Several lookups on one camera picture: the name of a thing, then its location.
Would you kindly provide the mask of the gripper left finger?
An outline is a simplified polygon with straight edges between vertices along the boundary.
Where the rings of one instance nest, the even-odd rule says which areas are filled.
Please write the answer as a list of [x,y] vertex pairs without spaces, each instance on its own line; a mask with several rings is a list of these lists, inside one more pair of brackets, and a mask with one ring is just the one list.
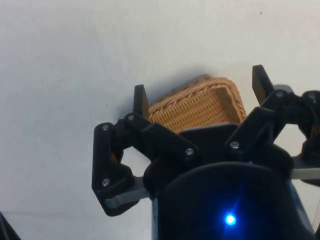
[[[134,88],[132,112],[116,124],[101,123],[94,129],[91,187],[108,216],[121,215],[141,199],[154,200],[175,178],[200,164],[194,143],[148,117],[149,102],[141,84]],[[143,176],[135,176],[121,163],[127,148],[150,160]]]

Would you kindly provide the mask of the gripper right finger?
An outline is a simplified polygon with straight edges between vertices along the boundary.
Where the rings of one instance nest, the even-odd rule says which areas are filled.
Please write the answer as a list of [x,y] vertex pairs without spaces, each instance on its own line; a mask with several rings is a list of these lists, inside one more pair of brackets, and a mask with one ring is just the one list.
[[[288,85],[273,85],[262,65],[252,68],[254,108],[225,143],[230,160],[251,162],[280,173],[320,171],[320,92],[296,95]],[[290,156],[274,142],[286,125],[305,136],[301,153]]]

